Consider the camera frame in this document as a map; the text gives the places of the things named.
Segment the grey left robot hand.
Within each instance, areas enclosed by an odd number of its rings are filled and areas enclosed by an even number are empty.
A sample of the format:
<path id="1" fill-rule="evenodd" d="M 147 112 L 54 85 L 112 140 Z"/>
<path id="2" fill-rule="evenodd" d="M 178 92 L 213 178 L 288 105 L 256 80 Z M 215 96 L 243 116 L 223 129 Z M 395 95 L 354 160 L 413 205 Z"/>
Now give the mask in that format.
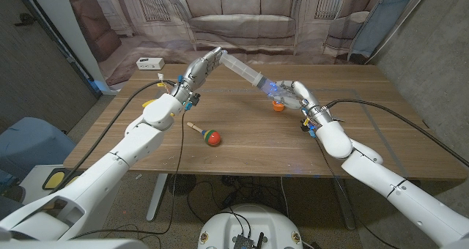
<path id="1" fill-rule="evenodd" d="M 221 55 L 222 48 L 217 47 L 190 63 L 184 75 L 178 78 L 171 95 L 182 104 L 187 101 L 191 94 L 203 85 L 208 75 L 219 66 Z"/>

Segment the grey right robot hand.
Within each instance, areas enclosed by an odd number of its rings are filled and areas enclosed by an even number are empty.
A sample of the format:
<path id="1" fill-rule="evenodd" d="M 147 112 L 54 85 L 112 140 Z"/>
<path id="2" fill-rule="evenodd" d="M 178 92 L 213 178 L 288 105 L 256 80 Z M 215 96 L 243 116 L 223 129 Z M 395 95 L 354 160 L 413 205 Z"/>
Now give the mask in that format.
<path id="1" fill-rule="evenodd" d="M 301 110 L 311 121 L 325 125 L 332 122 L 330 113 L 300 81 L 277 81 L 267 89 L 268 97 L 287 108 Z"/>

